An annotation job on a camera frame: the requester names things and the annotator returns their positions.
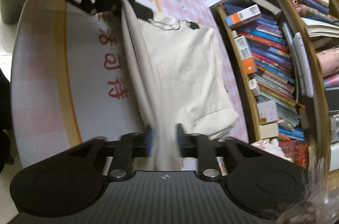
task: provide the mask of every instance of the table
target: table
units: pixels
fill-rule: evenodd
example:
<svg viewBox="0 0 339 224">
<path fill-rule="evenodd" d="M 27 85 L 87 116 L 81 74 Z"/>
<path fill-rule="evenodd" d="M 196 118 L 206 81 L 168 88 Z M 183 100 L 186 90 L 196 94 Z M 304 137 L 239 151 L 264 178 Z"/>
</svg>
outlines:
<svg viewBox="0 0 339 224">
<path fill-rule="evenodd" d="M 205 0 L 137 0 L 181 19 L 218 27 Z M 11 75 L 12 112 L 22 166 L 89 140 L 143 131 L 130 86 L 119 25 L 110 29 L 62 0 L 27 0 L 18 26 Z M 224 81 L 235 110 L 229 133 L 248 141 L 245 118 L 220 37 Z"/>
</svg>

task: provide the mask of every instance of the hair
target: hair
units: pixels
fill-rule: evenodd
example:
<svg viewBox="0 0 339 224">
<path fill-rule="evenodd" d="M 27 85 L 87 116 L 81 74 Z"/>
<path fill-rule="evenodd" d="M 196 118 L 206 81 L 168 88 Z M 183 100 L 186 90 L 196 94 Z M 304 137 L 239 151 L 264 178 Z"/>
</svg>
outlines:
<svg viewBox="0 0 339 224">
<path fill-rule="evenodd" d="M 328 189 L 324 158 L 310 162 L 303 182 L 303 199 L 287 207 L 277 224 L 334 224 L 339 219 L 339 188 Z"/>
</svg>

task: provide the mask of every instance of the wooden shelf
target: wooden shelf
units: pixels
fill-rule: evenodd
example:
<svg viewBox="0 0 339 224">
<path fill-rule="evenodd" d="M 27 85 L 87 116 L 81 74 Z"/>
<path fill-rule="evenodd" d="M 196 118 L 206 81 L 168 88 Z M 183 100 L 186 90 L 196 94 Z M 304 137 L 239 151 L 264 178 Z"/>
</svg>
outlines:
<svg viewBox="0 0 339 224">
<path fill-rule="evenodd" d="M 245 73 L 245 69 L 241 62 L 241 57 L 237 48 L 237 44 L 235 43 L 232 30 L 226 24 L 226 11 L 223 5 L 217 6 L 218 13 L 222 19 L 224 24 L 225 30 L 227 32 L 228 40 L 231 44 L 232 51 L 228 49 L 228 54 L 231 56 L 230 53 L 234 53 L 236 64 L 233 64 L 233 71 L 236 77 L 236 82 L 238 84 L 238 89 L 240 93 L 241 103 L 244 110 L 245 121 L 247 126 L 247 133 L 249 136 L 249 141 L 255 142 L 258 141 L 259 138 L 259 114 L 257 109 L 257 101 L 255 99 L 254 94 L 250 90 L 249 86 L 249 77 Z"/>
<path fill-rule="evenodd" d="M 308 36 L 306 26 L 302 21 L 299 13 L 292 4 L 291 0 L 280 0 L 288 11 L 291 20 L 294 23 L 296 29 L 301 33 L 304 40 L 305 49 L 308 57 L 308 61 L 311 68 L 313 77 L 314 91 L 315 91 L 315 107 L 319 114 L 317 120 L 317 131 L 318 131 L 318 153 L 319 155 L 326 157 L 329 164 L 330 155 L 330 141 L 331 141 L 331 125 L 328 115 L 328 105 L 325 96 L 325 86 L 321 69 L 317 60 L 316 51 L 311 43 Z"/>
</svg>

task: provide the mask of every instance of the orange and white box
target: orange and white box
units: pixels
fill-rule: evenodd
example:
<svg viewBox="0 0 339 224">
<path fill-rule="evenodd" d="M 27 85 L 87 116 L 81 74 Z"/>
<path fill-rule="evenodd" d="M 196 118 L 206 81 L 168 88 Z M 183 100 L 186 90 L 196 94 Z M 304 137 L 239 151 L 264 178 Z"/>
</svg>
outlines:
<svg viewBox="0 0 339 224">
<path fill-rule="evenodd" d="M 261 17 L 261 11 L 257 4 L 243 9 L 226 17 L 226 23 L 231 28 L 237 28 Z"/>
<path fill-rule="evenodd" d="M 254 73 L 256 71 L 254 58 L 250 50 L 250 46 L 247 42 L 247 39 L 244 36 L 235 38 L 235 43 L 237 44 L 238 51 L 241 57 L 241 62 L 245 68 L 247 75 Z"/>
</svg>

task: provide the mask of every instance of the white tile floor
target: white tile floor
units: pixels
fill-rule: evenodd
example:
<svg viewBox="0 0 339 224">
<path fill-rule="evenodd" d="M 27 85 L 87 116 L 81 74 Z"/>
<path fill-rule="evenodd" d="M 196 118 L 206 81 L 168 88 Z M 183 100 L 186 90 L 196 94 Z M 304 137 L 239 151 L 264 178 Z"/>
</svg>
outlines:
<svg viewBox="0 0 339 224">
<path fill-rule="evenodd" d="M 0 17 L 0 68 L 9 80 L 16 30 L 17 24 L 6 25 L 1 22 Z M 13 166 L 6 165 L 0 174 L 0 224 L 8 223 L 18 213 L 11 199 L 9 186 L 13 176 L 21 169 L 21 163 L 16 152 L 13 132 L 9 132 L 9 136 L 11 154 L 15 158 L 15 164 Z"/>
</svg>

